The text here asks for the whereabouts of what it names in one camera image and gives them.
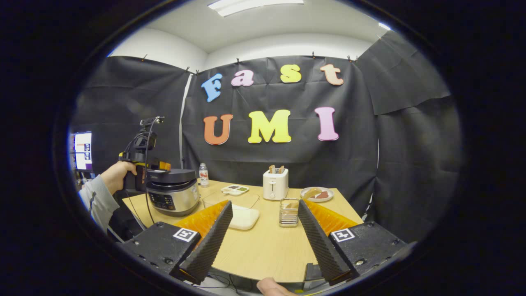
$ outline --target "person's hand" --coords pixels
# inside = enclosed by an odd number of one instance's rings
[[[258,287],[261,294],[264,296],[297,296],[285,289],[285,287],[278,285],[278,283],[273,278],[264,278],[260,280],[256,287]]]
[[[121,190],[124,186],[124,177],[126,173],[131,171],[134,175],[137,175],[135,165],[127,161],[119,161],[112,165],[100,174],[102,181],[108,187],[108,191],[113,195],[115,191]]]

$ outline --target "yellow foam letter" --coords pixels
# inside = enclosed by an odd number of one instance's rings
[[[298,65],[284,65],[281,67],[281,73],[283,74],[280,78],[285,83],[298,82],[301,80],[301,73],[299,73]]]
[[[289,110],[278,110],[274,113],[274,116],[268,122],[267,117],[261,111],[254,111],[248,114],[248,117],[252,118],[252,132],[250,138],[248,138],[248,143],[261,143],[261,137],[259,136],[259,131],[265,142],[270,140],[270,136],[274,131],[274,137],[272,141],[275,143],[288,143],[292,140],[289,136],[289,125],[288,118],[290,115]]]

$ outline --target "pink foam letter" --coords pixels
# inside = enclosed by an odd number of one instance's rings
[[[340,137],[334,131],[334,122],[332,121],[334,111],[332,107],[319,107],[314,109],[314,112],[320,116],[320,134],[318,135],[318,140],[335,141]]]
[[[234,79],[230,82],[233,86],[251,86],[254,83],[252,77],[254,77],[254,72],[251,70],[241,70],[234,74]]]

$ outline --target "human arm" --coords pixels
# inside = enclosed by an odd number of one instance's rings
[[[129,162],[117,162],[79,191],[80,199],[103,231],[108,229],[109,220],[119,205],[113,198],[117,190],[124,186],[124,177],[131,171],[137,175],[135,165]]]

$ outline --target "black backdrop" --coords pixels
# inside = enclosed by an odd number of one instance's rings
[[[301,81],[283,83],[280,68],[286,64],[300,67]],[[340,68],[340,86],[327,82],[320,67],[333,64]],[[254,72],[252,86],[232,86],[230,81],[240,70]],[[201,84],[221,73],[221,95],[207,103]],[[320,141],[317,107],[333,107],[336,141]],[[290,110],[289,143],[272,140],[248,143],[252,120],[248,114],[263,111],[270,121],[279,109]],[[204,140],[206,116],[232,114],[230,137],[222,145]],[[213,180],[248,185],[262,184],[268,166],[289,169],[289,186],[337,187],[358,213],[365,210],[371,196],[377,162],[377,135],[371,100],[358,68],[348,60],[330,57],[284,56],[259,58],[213,68],[194,77],[183,112],[184,166],[197,169],[199,162],[208,166]],[[222,121],[215,124],[221,134]]]
[[[283,83],[280,68],[297,64],[298,83]],[[320,67],[341,69],[340,86]],[[232,86],[240,70],[254,72],[254,84]],[[221,73],[221,95],[210,103],[201,84]],[[142,118],[162,115],[151,155],[179,167],[179,118],[189,73],[133,57],[105,59],[78,100],[73,130],[91,130],[94,171],[116,161]],[[317,107],[333,107],[336,141],[320,141]],[[291,111],[290,143],[251,144],[252,111],[270,120]],[[232,114],[230,137],[222,145],[204,139],[206,116]],[[389,31],[357,60],[309,56],[260,58],[213,68],[191,79],[182,118],[184,168],[205,162],[213,180],[261,185],[271,164],[289,169],[292,188],[338,188],[353,208],[367,212],[406,241],[421,240],[448,206],[463,164],[460,122],[450,92],[425,57]],[[219,136],[222,121],[215,124]]]
[[[179,120],[190,73],[135,57],[106,58],[77,100],[73,132],[92,131],[93,171],[104,172],[139,131],[139,121],[165,116],[157,124],[151,154],[180,167]]]
[[[455,101],[436,68],[393,31],[356,64],[371,94],[380,145],[369,218],[406,241],[421,240],[449,205],[464,165]]]

